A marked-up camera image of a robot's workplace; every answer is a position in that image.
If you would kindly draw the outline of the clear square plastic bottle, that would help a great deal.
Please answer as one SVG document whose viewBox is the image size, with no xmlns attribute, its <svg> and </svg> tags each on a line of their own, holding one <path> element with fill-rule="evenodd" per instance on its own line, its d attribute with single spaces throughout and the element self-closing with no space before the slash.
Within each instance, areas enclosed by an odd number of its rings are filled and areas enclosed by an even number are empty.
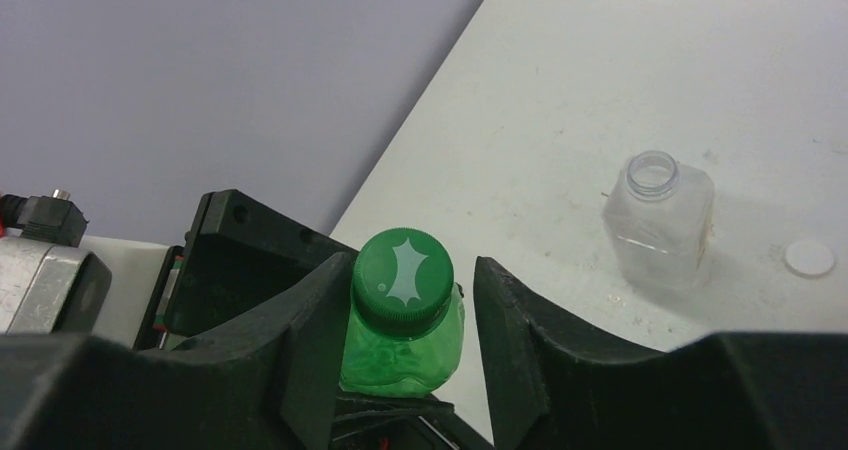
<svg viewBox="0 0 848 450">
<path fill-rule="evenodd" d="M 618 268 L 644 290 L 687 291 L 708 273 L 715 184 L 703 170 L 649 150 L 624 164 L 602 209 Z"/>
</svg>

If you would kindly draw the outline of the green plastic bottle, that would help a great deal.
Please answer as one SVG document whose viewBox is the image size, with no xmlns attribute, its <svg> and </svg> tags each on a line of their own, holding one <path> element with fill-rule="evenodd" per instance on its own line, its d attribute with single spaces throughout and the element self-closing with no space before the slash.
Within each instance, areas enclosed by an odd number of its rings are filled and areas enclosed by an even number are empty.
<svg viewBox="0 0 848 450">
<path fill-rule="evenodd" d="M 464 345 L 463 289 L 454 283 L 443 319 L 419 338 L 388 338 L 361 320 L 352 301 L 340 386 L 352 393 L 419 398 L 445 384 L 459 367 Z"/>
</svg>

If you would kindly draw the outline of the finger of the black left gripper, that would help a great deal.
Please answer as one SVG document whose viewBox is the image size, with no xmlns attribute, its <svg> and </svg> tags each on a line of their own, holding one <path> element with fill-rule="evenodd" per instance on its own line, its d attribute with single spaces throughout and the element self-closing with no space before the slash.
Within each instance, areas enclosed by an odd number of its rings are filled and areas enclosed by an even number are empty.
<svg viewBox="0 0 848 450">
<path fill-rule="evenodd" d="M 491 449 L 454 405 L 432 395 L 388 398 L 339 393 L 331 449 Z"/>
</svg>

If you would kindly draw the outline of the green bottle cap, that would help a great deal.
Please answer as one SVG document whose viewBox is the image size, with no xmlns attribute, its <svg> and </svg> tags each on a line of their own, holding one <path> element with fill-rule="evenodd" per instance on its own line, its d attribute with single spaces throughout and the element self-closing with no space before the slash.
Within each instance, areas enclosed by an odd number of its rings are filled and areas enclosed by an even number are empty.
<svg viewBox="0 0 848 450">
<path fill-rule="evenodd" d="M 432 235 L 398 227 L 370 238 L 353 267 L 352 301 L 363 323 L 388 338 L 431 332 L 449 307 L 454 267 Z"/>
</svg>

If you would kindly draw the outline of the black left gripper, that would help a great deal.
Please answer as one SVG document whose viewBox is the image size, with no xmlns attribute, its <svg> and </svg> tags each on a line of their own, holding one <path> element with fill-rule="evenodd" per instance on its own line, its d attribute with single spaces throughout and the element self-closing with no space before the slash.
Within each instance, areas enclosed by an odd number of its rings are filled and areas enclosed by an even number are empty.
<svg viewBox="0 0 848 450">
<path fill-rule="evenodd" d="M 133 348 L 214 328 L 355 249 L 235 190 L 204 194 L 182 246 L 167 249 Z"/>
</svg>

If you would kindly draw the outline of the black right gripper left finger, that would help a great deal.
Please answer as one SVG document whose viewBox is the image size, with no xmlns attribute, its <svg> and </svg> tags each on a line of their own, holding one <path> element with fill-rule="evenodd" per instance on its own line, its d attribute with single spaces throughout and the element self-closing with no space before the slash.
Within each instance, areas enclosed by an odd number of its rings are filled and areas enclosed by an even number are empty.
<svg viewBox="0 0 848 450">
<path fill-rule="evenodd" d="M 85 334 L 1 340 L 5 449 L 325 449 L 352 258 L 165 351 Z"/>
</svg>

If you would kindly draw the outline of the white bottle cap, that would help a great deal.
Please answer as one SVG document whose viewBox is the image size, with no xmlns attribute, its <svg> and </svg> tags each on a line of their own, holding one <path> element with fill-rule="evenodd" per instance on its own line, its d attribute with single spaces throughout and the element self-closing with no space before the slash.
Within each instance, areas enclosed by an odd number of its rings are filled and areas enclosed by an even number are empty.
<svg viewBox="0 0 848 450">
<path fill-rule="evenodd" d="M 824 243 L 811 238 L 789 244 L 784 251 L 783 261 L 793 274 L 804 278 L 825 276 L 836 266 L 834 252 Z"/>
</svg>

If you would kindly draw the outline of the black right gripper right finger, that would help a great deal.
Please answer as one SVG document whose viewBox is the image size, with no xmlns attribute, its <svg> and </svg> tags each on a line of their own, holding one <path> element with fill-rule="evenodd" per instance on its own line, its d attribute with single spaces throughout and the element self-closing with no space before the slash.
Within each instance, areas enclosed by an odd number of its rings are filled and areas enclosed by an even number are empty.
<svg viewBox="0 0 848 450">
<path fill-rule="evenodd" d="M 668 353 L 608 333 L 490 257 L 473 298 L 499 449 L 843 449 L 847 338 L 719 332 Z"/>
</svg>

